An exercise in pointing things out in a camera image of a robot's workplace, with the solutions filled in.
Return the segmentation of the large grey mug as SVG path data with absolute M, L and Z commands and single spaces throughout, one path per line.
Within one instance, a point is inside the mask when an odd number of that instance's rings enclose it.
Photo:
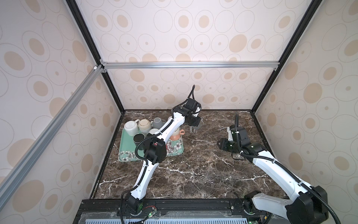
M 190 133 L 196 133 L 197 130 L 199 130 L 201 127 L 202 127 L 201 123 L 198 126 L 190 126 Z

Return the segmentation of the black mug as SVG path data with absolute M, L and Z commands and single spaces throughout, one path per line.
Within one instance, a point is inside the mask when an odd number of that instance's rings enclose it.
M 133 142 L 135 144 L 135 146 L 137 147 L 141 141 L 143 141 L 145 139 L 145 135 L 143 133 L 137 133 L 136 135 L 133 136 Z

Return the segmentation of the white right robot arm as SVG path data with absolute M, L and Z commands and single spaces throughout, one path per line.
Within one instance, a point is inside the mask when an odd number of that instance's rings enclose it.
M 292 224 L 321 224 L 329 216 L 336 224 L 340 219 L 328 204 L 327 192 L 299 178 L 281 164 L 266 148 L 251 142 L 245 128 L 231 125 L 228 137 L 217 142 L 219 149 L 239 153 L 241 157 L 263 170 L 286 193 L 288 199 L 268 196 L 260 191 L 247 194 L 243 207 L 247 214 L 266 211 L 290 221 Z

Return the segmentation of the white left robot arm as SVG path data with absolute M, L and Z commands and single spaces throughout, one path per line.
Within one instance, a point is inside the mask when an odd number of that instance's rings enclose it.
M 121 195 L 127 208 L 132 214 L 139 214 L 143 208 L 143 199 L 149 182 L 158 167 L 167 156 L 167 142 L 181 125 L 191 127 L 200 125 L 201 104 L 193 98 L 187 98 L 183 103 L 171 110 L 170 119 L 155 134 L 148 134 L 135 148 L 135 155 L 143 161 L 142 169 L 134 186 Z

